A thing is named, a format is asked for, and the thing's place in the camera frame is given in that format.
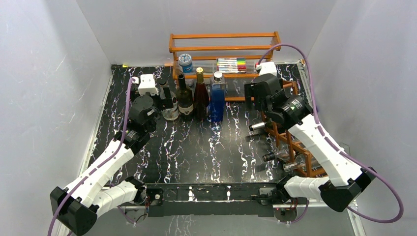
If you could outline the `clear glass bottle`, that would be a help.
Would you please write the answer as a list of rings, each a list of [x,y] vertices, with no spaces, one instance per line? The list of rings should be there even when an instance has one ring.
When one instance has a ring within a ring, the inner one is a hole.
[[[166,79],[161,79],[158,83],[160,85],[159,96],[161,99],[160,107],[162,115],[165,120],[176,120],[179,117],[179,107],[176,94],[171,91]]]

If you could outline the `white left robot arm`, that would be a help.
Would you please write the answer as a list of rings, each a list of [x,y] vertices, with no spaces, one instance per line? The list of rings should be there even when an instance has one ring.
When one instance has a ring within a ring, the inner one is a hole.
[[[139,96],[126,101],[122,130],[105,151],[76,180],[65,188],[56,187],[50,193],[53,219],[60,221],[71,233],[83,236],[97,219],[124,203],[136,205],[150,202],[147,185],[135,177],[103,190],[114,173],[130,161],[150,140],[160,115],[159,92],[155,85],[139,85]]]

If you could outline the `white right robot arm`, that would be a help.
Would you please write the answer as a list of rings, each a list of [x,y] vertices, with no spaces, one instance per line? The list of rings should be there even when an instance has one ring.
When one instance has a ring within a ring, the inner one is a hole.
[[[270,194],[284,204],[295,198],[321,200],[331,209],[342,212],[375,179],[372,167],[361,167],[348,160],[336,144],[314,120],[311,106],[299,95],[287,96],[282,82],[268,73],[244,85],[249,109],[262,111],[294,135],[324,168],[327,177],[288,175],[276,184]]]

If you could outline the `orange wooden shelf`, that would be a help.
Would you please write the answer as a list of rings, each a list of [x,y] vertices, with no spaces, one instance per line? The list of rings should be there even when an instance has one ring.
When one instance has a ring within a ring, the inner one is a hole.
[[[277,31],[258,33],[212,33],[212,34],[171,34],[169,52],[173,55],[174,80],[180,71],[179,57],[189,54],[193,68],[202,67],[204,77],[209,79],[217,70],[221,58],[244,58],[244,73],[224,73],[227,82],[238,79],[241,82],[256,76],[255,64],[274,44],[280,43]]]

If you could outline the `dark green wine bottle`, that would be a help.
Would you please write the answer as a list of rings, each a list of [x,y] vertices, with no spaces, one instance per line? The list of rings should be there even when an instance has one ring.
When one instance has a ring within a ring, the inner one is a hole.
[[[191,88],[186,84],[185,76],[183,74],[178,75],[176,96],[181,116],[186,120],[193,119],[193,94]]]

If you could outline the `blue lidded jar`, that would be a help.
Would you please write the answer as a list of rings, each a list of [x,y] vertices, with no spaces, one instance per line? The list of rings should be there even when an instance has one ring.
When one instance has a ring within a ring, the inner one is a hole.
[[[184,53],[178,57],[178,64],[182,73],[190,73],[192,71],[192,56]]]

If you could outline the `blue glass bottle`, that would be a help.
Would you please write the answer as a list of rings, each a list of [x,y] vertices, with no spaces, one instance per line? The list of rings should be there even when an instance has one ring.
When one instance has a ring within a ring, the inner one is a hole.
[[[212,122],[223,120],[226,83],[222,72],[216,71],[210,79],[210,118]]]

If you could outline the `gold foil wine bottle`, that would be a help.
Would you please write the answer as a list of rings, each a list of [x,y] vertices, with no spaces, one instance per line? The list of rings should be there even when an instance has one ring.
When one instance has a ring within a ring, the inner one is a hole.
[[[204,120],[208,116],[209,94],[204,82],[204,70],[196,68],[196,86],[194,91],[194,112],[197,119]]]

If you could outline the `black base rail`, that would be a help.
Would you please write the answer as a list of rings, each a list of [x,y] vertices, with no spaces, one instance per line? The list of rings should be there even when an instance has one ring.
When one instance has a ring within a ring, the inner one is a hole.
[[[291,221],[296,203],[278,200],[274,183],[148,184],[150,217],[256,215]]]

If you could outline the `marker pen set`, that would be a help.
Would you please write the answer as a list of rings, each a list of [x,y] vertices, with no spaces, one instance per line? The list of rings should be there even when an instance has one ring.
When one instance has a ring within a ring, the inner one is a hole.
[[[246,59],[218,58],[216,60],[217,71],[222,73],[246,73]]]

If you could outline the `silver capped wine bottle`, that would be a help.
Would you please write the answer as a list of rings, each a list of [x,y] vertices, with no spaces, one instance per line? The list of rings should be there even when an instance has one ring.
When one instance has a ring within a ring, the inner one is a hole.
[[[255,131],[255,130],[258,130],[258,129],[265,129],[265,128],[273,129],[273,123],[272,123],[272,121],[262,121],[262,122],[259,122],[259,123],[251,124],[251,125],[249,125],[248,128],[249,128],[250,131]]]

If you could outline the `wooden wine rack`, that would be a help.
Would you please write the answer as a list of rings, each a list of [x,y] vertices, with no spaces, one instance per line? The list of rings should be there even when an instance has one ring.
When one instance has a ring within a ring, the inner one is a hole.
[[[262,113],[262,121],[272,121]],[[302,169],[295,169],[289,173],[298,174],[302,177],[325,177],[327,174],[325,170],[319,166],[317,160],[313,159],[313,155],[307,150],[307,148],[297,140],[289,131],[279,130],[282,125],[272,121],[273,129],[263,129],[268,134],[275,138],[276,149],[270,151],[284,151],[290,155],[290,160],[287,162],[279,161],[281,164],[293,163],[293,162],[304,162],[306,164],[306,172]]]

